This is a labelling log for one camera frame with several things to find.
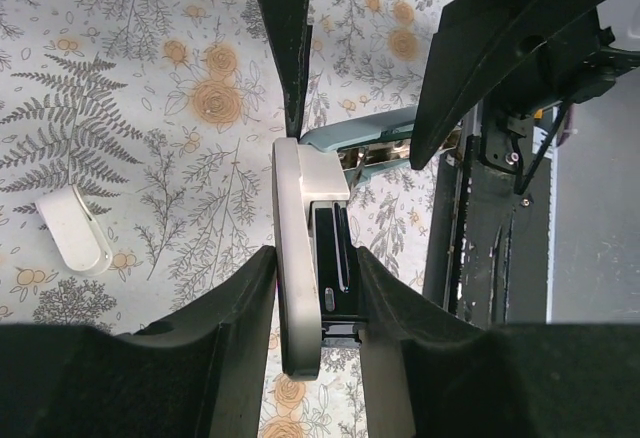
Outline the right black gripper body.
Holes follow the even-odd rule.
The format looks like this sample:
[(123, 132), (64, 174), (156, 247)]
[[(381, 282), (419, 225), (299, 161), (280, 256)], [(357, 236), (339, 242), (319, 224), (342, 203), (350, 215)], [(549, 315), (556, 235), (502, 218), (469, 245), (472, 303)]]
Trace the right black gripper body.
[(593, 9), (550, 38), (480, 102), (479, 135), (469, 140), (469, 183), (524, 193), (564, 139), (572, 108), (598, 98), (620, 77), (616, 35)]

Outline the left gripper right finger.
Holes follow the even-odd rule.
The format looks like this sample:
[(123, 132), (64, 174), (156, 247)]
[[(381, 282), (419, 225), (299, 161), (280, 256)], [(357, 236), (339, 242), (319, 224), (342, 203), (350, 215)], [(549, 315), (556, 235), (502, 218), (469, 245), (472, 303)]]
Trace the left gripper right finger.
[(372, 437), (635, 437), (639, 329), (466, 323), (357, 251)]

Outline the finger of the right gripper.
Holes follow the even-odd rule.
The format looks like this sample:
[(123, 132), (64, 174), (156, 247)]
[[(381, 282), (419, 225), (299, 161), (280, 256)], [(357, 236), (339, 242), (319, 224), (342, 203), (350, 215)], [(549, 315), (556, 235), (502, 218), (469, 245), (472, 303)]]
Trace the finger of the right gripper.
[(309, 0), (257, 0), (283, 91), (285, 129), (299, 136), (309, 79)]
[(422, 169), (459, 120), (534, 50), (605, 0), (454, 0), (433, 36), (410, 165)]

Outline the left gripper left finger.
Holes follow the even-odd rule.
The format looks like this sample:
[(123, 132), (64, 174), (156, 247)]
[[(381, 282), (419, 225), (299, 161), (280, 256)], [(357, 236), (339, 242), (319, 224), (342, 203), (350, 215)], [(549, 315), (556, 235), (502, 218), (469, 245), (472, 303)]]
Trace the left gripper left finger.
[(136, 333), (87, 325), (1, 329), (5, 437), (253, 437), (276, 251)]

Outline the light blue stapler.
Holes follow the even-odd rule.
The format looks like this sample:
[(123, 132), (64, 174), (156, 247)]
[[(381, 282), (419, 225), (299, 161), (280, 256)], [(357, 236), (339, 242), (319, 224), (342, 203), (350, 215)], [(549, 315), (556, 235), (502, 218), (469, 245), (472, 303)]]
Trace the light blue stapler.
[(366, 325), (347, 205), (354, 189), (409, 160), (414, 106), (319, 127), (272, 148), (283, 372), (318, 377), (324, 348), (357, 348)]

